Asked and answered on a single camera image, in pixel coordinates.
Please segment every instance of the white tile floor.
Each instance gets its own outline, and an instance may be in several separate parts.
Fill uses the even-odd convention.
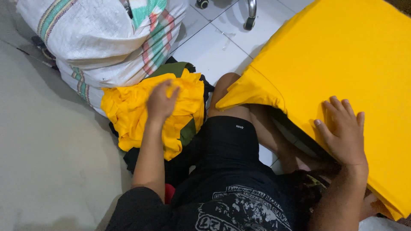
[[[171,55],[194,64],[213,85],[227,72],[241,74],[282,24],[312,2],[257,0],[255,26],[247,31],[243,28],[248,18],[247,0],[210,0],[206,9],[200,9],[195,0],[190,1]],[[261,145],[260,160],[281,173],[278,157]]]

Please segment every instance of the caster wheel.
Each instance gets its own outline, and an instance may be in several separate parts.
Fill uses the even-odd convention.
[[[201,9],[205,9],[208,7],[208,0],[197,0],[197,5],[201,8]]]
[[[254,27],[256,18],[247,18],[247,21],[244,24],[244,29],[251,30]]]

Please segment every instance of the black t-shirt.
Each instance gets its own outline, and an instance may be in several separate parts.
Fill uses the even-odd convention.
[[[262,172],[210,172],[177,187],[171,205],[145,187],[127,191],[106,230],[290,231],[292,207],[276,179]]]

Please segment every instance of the person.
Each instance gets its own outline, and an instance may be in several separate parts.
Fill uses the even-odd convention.
[[[215,108],[239,77],[228,73],[217,82],[208,119],[197,134],[201,157],[170,205],[164,204],[161,132],[179,89],[170,98],[170,80],[153,89],[132,188],[119,198],[107,231],[358,230],[370,200],[364,112],[355,115],[348,100],[335,96],[323,103],[335,130],[314,123],[339,164],[321,162],[285,139],[265,106]],[[277,176],[259,161],[259,143],[279,156],[286,174]]]

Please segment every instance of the yellow cloth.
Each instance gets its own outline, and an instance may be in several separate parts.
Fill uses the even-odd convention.
[[[267,42],[216,107],[280,108],[326,148],[313,124],[336,95],[365,111],[368,187],[394,219],[411,213],[411,18],[382,0],[317,0]]]
[[[173,89],[180,86],[173,114],[166,120],[162,130],[164,159],[177,156],[182,145],[181,129],[194,118],[196,133],[204,119],[204,83],[199,81],[201,73],[189,73],[184,69],[181,78],[174,74],[163,74],[141,81],[130,87],[103,88],[101,108],[118,132],[118,146],[128,151],[132,147],[141,147],[144,126],[147,121],[146,102],[153,87],[167,79],[173,79],[173,86],[167,89],[170,97]]]

